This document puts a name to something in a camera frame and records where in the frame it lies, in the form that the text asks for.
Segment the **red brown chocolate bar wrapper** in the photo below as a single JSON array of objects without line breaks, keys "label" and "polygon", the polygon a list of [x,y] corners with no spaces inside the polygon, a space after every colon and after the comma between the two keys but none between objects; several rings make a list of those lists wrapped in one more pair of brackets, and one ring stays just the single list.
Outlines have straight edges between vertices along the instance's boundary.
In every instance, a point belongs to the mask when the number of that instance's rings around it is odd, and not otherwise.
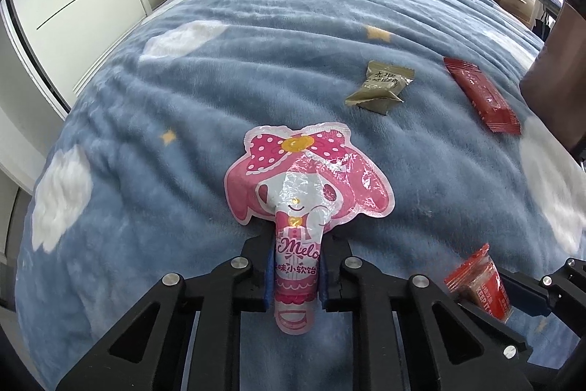
[{"label": "red brown chocolate bar wrapper", "polygon": [[451,272],[444,279],[444,284],[451,294],[473,303],[499,321],[506,322],[511,315],[511,302],[490,256],[489,243]]}]

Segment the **pink My Melody candy packet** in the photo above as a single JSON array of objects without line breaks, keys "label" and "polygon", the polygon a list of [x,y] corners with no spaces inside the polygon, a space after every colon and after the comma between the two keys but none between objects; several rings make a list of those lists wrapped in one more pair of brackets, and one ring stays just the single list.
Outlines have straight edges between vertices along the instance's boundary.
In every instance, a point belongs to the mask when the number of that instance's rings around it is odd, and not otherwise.
[{"label": "pink My Melody candy packet", "polygon": [[225,175],[226,201],[240,224],[254,217],[275,224],[274,320],[288,335],[312,328],[324,235],[360,214],[388,216],[395,206],[388,178],[351,137],[339,122],[258,126]]}]

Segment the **blue cloud blanket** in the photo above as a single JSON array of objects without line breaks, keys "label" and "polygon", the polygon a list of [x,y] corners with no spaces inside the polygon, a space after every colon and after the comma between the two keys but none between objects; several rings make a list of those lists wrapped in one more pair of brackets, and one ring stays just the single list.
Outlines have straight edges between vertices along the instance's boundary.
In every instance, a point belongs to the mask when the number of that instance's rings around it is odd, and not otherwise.
[{"label": "blue cloud blanket", "polygon": [[[395,207],[335,233],[398,277],[442,281],[485,243],[540,278],[585,255],[585,175],[522,99],[542,43],[493,0],[170,0],[68,114],[27,213],[18,320],[45,385],[165,274],[200,276],[273,224],[223,178],[257,126],[349,126]],[[522,134],[493,133],[444,64],[474,63]],[[381,115],[345,100],[367,64],[414,70]]]}]

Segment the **small red sachet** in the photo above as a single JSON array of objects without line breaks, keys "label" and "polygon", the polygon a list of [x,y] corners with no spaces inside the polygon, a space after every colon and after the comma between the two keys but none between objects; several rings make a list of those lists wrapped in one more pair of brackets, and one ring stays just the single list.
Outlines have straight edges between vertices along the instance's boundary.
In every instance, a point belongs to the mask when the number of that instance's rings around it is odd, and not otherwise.
[{"label": "small red sachet", "polygon": [[522,134],[515,111],[481,69],[462,59],[445,58],[444,64],[493,133]]}]

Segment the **olive green candy wrapper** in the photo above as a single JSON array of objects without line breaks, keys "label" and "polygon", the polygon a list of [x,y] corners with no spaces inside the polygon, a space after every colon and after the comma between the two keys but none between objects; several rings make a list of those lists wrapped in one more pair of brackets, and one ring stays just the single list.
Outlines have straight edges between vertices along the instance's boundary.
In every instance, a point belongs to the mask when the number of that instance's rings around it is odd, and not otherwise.
[{"label": "olive green candy wrapper", "polygon": [[413,69],[371,60],[367,64],[366,80],[346,98],[345,104],[386,115],[395,105],[403,102],[399,94],[413,80]]}]

